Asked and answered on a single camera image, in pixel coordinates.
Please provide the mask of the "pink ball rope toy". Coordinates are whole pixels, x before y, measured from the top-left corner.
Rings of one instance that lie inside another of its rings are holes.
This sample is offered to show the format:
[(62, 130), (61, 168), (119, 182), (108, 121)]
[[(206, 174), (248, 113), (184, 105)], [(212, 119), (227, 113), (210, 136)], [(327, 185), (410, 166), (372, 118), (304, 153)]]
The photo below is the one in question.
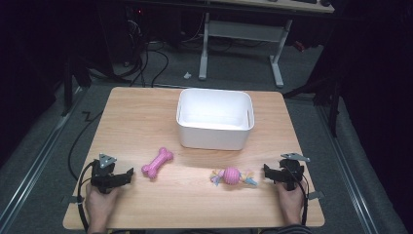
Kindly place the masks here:
[(236, 185), (240, 182), (257, 186), (258, 183), (253, 179), (253, 173), (241, 173), (237, 168), (228, 167), (223, 170), (214, 170), (209, 176), (209, 180), (217, 186), (220, 182), (229, 185)]

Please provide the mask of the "white plastic bin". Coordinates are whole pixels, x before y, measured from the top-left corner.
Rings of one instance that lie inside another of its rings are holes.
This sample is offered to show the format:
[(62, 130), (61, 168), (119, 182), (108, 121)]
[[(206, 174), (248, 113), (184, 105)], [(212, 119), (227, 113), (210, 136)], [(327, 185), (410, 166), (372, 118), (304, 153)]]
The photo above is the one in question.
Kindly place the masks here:
[(176, 122), (185, 147), (241, 150), (254, 121), (252, 100), (245, 92), (191, 88), (179, 95)]

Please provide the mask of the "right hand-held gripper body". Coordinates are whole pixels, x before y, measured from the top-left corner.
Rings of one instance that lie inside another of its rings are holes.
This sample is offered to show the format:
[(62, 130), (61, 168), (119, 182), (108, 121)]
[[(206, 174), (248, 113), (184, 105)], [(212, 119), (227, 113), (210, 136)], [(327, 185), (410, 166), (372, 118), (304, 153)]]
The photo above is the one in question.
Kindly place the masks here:
[(286, 175), (284, 183), (286, 184), (288, 191), (294, 190), (296, 183), (300, 182), (303, 178), (304, 167), (300, 162), (303, 161), (309, 163), (311, 159), (299, 153), (284, 153), (281, 157), (280, 167), (282, 168), (282, 172)]

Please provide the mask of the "pink spiky bone toy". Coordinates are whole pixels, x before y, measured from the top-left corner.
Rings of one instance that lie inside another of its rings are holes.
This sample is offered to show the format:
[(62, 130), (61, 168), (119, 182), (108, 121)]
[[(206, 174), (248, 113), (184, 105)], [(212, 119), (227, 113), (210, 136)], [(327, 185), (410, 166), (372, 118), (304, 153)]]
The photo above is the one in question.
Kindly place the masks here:
[(141, 172), (150, 179), (154, 179), (163, 164), (172, 159), (173, 153), (165, 147), (161, 147), (158, 151), (158, 155), (152, 160), (152, 162), (141, 167)]

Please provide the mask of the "person's right hand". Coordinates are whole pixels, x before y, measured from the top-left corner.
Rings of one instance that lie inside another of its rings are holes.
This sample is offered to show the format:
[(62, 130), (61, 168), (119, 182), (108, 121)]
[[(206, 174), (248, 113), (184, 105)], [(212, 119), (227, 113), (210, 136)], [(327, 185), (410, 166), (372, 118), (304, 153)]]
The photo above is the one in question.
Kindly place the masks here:
[(280, 208), (284, 223), (286, 225), (301, 224), (302, 210), (304, 206), (304, 193), (302, 189), (306, 188), (306, 182), (302, 180), (294, 190), (286, 190), (281, 182), (276, 184), (279, 194)]

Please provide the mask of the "black metal stand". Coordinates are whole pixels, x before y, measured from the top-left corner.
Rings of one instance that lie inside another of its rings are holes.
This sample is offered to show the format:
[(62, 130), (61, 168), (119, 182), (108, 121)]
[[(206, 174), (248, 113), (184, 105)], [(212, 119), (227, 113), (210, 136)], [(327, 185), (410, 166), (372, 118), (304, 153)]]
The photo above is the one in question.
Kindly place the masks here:
[(74, 106), (74, 83), (81, 88), (88, 88), (92, 80), (84, 61), (76, 56), (69, 56), (64, 64), (63, 73), (63, 116), (66, 116)]
[(313, 104), (315, 106), (329, 106), (327, 115), (328, 130), (334, 137), (337, 137), (337, 116), (340, 91), (342, 87), (341, 75), (329, 75), (320, 79), (308, 81), (305, 85), (283, 94), (284, 98), (293, 98), (300, 94), (313, 93)]

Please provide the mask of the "dark computer tower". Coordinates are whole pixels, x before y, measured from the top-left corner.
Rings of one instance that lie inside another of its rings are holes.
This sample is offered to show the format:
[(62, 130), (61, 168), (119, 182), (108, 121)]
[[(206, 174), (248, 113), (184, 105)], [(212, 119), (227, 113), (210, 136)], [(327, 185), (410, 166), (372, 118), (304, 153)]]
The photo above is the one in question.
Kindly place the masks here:
[(143, 35), (136, 8), (109, 1), (96, 6), (111, 63), (135, 70), (140, 61)]

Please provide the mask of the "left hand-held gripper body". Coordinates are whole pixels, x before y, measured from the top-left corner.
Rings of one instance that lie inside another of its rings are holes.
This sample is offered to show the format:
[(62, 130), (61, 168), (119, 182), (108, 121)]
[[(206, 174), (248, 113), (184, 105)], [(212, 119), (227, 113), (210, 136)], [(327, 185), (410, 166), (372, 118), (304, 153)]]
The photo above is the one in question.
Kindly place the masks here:
[(111, 192), (110, 178), (114, 171), (117, 159), (104, 153), (99, 154), (99, 158), (93, 161), (91, 184), (100, 193), (108, 194)]

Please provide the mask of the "white-legged wooden desk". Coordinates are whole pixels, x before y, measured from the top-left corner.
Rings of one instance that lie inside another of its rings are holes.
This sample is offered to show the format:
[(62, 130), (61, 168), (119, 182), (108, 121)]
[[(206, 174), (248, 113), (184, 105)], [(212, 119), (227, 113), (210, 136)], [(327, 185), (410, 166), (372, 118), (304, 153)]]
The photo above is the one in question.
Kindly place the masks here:
[[(280, 10), (283, 13), (333, 14), (335, 9), (330, 0), (201, 0), (207, 7), (252, 7), (259, 10)], [(287, 18), (277, 25), (258, 22), (237, 22), (231, 19), (210, 19), (204, 14), (203, 50), (200, 60), (199, 79), (207, 78), (208, 39), (221, 37), (249, 41), (276, 43), (275, 53), (269, 56), (275, 84), (283, 87), (279, 59), (292, 26), (293, 19)]]

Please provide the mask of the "metal floor rail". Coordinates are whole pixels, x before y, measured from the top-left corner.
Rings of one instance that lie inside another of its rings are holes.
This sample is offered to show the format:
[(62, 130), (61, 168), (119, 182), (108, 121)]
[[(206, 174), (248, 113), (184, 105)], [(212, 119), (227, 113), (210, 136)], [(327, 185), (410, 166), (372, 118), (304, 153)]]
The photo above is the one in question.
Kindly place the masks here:
[(7, 234), (32, 188), (50, 160), (73, 108), (87, 88), (76, 88), (70, 107), (55, 102), (30, 128), (0, 169), (0, 234)]
[(357, 185), (357, 181), (346, 160), (346, 157), (340, 145), (340, 142), (338, 138), (333, 135), (333, 133), (331, 132), (329, 128), (328, 117), (327, 117), (326, 111), (324, 110), (323, 107), (317, 106), (316, 112), (322, 121), (323, 128), (326, 131), (326, 134), (328, 135), (329, 141), (334, 150), (334, 155), (335, 155), (340, 173), (342, 175), (342, 179), (344, 181), (346, 189), (351, 198), (353, 207), (357, 213), (359, 222), (364, 230), (364, 234), (379, 234), (377, 226), (371, 216), (371, 212), (367, 208), (364, 196), (362, 195)]

